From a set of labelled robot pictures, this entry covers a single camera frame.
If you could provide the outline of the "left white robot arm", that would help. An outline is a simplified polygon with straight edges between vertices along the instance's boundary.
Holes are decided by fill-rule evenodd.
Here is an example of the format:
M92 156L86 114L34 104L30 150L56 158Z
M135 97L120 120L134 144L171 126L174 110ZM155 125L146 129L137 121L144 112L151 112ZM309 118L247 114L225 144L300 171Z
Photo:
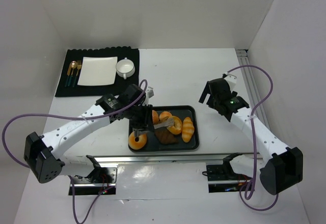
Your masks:
M59 175L67 175L98 183L107 170L93 156L66 156L65 152L96 130L123 119L129 120L136 135L153 131L152 106L148 103L153 95L152 88L131 84L118 97L102 96L77 120L43 135L29 134L24 159L38 182L48 183Z

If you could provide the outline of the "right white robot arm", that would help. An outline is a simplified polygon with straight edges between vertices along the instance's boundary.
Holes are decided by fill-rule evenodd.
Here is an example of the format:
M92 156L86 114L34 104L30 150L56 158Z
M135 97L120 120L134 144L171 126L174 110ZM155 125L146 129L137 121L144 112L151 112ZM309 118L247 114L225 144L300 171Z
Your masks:
M208 81L199 102L206 103L236 126L256 144L256 151L262 157L262 160L254 162L252 158L234 153L224 158L226 169L248 177L257 172L264 189L277 195L302 181L303 153L299 148L290 148L279 140L252 114L249 104L233 91L236 81L236 76L226 74Z

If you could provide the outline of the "metal tongs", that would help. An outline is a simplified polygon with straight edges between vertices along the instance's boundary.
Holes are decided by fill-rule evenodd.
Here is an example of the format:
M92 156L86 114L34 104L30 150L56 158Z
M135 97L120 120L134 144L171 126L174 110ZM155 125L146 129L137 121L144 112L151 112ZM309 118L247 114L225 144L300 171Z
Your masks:
M146 134L148 132L154 132L156 129L173 125L174 119L172 117L167 117L163 122L159 122L158 124L153 125L150 123L145 129L133 129L133 133L135 137L139 137L140 135Z

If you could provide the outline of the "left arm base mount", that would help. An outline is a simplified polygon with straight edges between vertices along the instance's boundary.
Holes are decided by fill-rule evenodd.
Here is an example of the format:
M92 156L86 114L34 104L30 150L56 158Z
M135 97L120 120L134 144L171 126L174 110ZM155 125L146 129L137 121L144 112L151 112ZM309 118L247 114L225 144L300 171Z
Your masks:
M115 195L117 166L101 166L91 155L83 159L86 165L78 164L82 175L72 176L75 195Z

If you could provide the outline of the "orange hollow bun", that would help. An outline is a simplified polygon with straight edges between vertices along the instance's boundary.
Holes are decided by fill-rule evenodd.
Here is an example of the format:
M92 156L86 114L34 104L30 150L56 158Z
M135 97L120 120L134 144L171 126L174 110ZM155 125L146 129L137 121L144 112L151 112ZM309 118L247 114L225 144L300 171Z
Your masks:
M177 116L168 117L167 120L173 119L173 125L168 126L167 130L173 135L179 135L182 132L182 121Z

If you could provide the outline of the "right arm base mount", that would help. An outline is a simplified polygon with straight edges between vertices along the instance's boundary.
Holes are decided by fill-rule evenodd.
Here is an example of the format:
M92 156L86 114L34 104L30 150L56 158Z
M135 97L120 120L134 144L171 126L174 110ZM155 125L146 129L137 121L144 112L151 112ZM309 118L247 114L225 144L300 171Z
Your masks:
M239 192L242 186L246 186L251 177L243 174L237 174L231 167L231 162L243 156L240 153L233 153L223 158L221 164L209 164L206 170L202 172L208 180L208 192Z

